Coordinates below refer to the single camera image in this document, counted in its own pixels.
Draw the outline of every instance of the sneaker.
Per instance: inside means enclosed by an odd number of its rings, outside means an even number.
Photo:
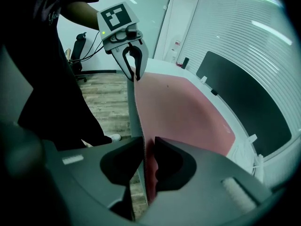
[[[109,137],[112,139],[112,142],[121,140],[121,135],[119,135],[119,134],[113,134],[113,135],[110,135]]]

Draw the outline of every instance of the pink sheet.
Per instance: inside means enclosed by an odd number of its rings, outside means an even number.
[[[135,101],[146,148],[149,202],[156,196],[155,137],[165,137],[227,155],[235,136],[214,105],[187,79],[144,73],[135,81]]]

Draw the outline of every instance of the wooden floor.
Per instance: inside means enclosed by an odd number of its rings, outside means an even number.
[[[127,103],[127,78],[122,74],[104,73],[86,76],[78,81],[83,97],[98,120],[105,135],[118,133],[123,139],[131,136]],[[136,220],[147,209],[137,172],[130,181]]]

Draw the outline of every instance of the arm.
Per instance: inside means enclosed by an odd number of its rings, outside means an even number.
[[[86,2],[72,2],[62,7],[61,14],[68,20],[88,28],[99,30],[97,10]]]

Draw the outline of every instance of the black t-shirt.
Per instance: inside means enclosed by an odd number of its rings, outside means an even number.
[[[7,0],[3,2],[4,44],[13,61],[36,91],[47,96],[80,92],[57,34],[61,7],[98,0]]]

